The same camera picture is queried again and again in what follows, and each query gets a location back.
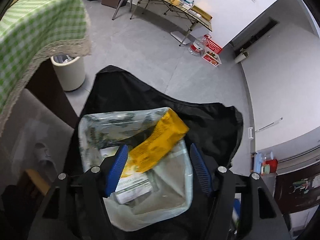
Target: large plastic bottle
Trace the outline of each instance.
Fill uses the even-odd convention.
[[[203,50],[206,45],[207,45],[207,38],[205,36],[201,36],[196,38],[196,40],[193,43],[191,43],[188,50],[192,55],[200,56],[201,50]]]

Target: lace trim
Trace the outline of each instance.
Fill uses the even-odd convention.
[[[51,56],[57,55],[59,53],[68,54],[70,56],[86,56],[91,53],[91,41],[88,35],[84,39],[79,40],[66,40],[66,41],[56,41],[48,44],[42,48],[38,53],[32,58],[27,70],[25,71],[23,77],[17,82],[14,89],[11,91],[2,114],[0,115],[0,136],[2,135],[4,125],[8,120],[14,104],[17,102],[20,93],[25,88],[33,74],[36,72],[40,64],[50,58]]]

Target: white trash can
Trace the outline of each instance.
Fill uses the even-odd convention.
[[[76,57],[67,63],[58,63],[53,57],[50,59],[64,91],[75,90],[83,84],[85,79],[83,57]]]

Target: brown door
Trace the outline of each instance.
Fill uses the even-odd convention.
[[[274,198],[282,214],[320,203],[320,163],[276,177]]]

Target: fruit box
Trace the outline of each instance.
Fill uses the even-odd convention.
[[[201,57],[214,66],[218,66],[219,64],[221,64],[219,55],[217,53],[214,53],[208,47],[205,47],[201,51]]]

